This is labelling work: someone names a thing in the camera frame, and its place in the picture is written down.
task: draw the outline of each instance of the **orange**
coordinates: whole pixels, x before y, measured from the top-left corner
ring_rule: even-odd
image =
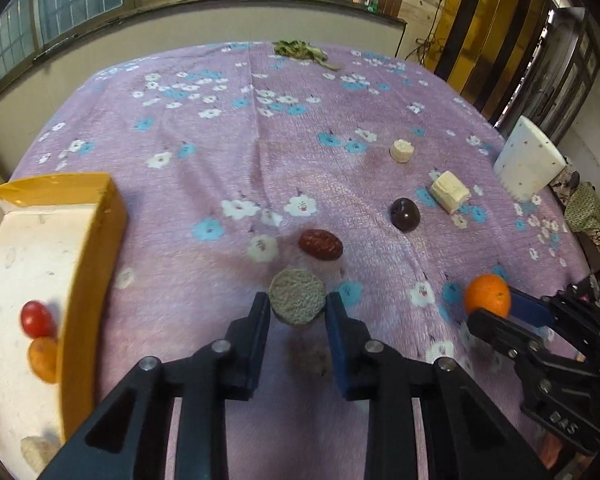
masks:
[[[511,293],[507,282],[496,274],[483,274],[475,278],[464,294],[464,311],[471,314],[477,308],[507,317],[511,310]]]
[[[50,337],[37,337],[29,345],[29,366],[45,383],[56,382],[58,344]]]

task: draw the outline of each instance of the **orange tomato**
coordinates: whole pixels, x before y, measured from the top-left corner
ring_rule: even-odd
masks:
[[[511,310],[511,293],[507,282],[496,274],[483,274],[475,278],[464,294],[464,311],[471,314],[478,308],[507,317]]]
[[[58,344],[50,337],[37,337],[29,345],[29,366],[45,383],[54,384],[56,381],[56,359]]]

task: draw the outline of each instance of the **gray-green round object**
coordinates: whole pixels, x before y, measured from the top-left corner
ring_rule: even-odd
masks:
[[[271,309],[291,326],[311,323],[324,308],[324,283],[306,270],[285,269],[269,285]]]

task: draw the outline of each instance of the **black stripe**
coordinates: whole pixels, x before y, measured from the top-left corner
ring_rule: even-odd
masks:
[[[502,114],[502,111],[504,110],[504,107],[511,99],[513,92],[516,91],[516,88],[518,87],[522,76],[525,75],[526,66],[531,61],[531,57],[533,56],[534,50],[538,45],[538,41],[540,41],[540,34],[542,34],[542,29],[544,28],[546,17],[549,14],[549,9],[551,9],[551,4],[552,0],[544,1],[544,6],[542,6],[542,12],[538,17],[538,23],[536,23],[536,28],[534,29],[534,33],[531,35],[531,40],[526,46],[525,55],[522,57],[522,61],[520,61],[516,73],[513,75],[513,78],[511,79],[509,86],[507,86],[507,90],[504,92],[502,99],[500,99],[498,106],[496,106],[496,109],[493,111],[493,114],[491,114],[491,117],[489,118],[489,122],[491,125],[495,125],[495,123],[498,121],[500,115]]]
[[[496,61],[493,63],[491,71],[484,81],[482,90],[480,90],[480,93],[475,100],[474,106],[478,111],[481,111],[484,108],[484,105],[487,104],[491,92],[493,92],[493,89],[498,83],[498,79],[500,79],[503,70],[509,62],[509,57],[518,42],[518,37],[522,31],[522,26],[525,23],[526,15],[529,12],[529,5],[531,5],[531,0],[518,0],[516,11],[513,13],[509,30],[502,42]]]
[[[462,49],[464,38],[466,37],[471,20],[474,18],[474,12],[480,0],[460,0],[458,13],[454,19],[449,37],[446,38],[445,47],[440,55],[440,61],[436,66],[434,74],[443,80],[449,79],[449,75],[454,68],[458,54]]]

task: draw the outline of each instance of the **green fabric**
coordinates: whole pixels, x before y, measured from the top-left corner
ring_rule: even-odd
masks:
[[[590,182],[580,184],[571,195],[564,211],[564,219],[574,233],[600,231],[600,199]]]
[[[273,51],[279,56],[292,57],[294,59],[313,59],[317,64],[329,70],[340,70],[340,67],[327,63],[327,55],[322,49],[311,46],[304,41],[276,41],[273,44]]]

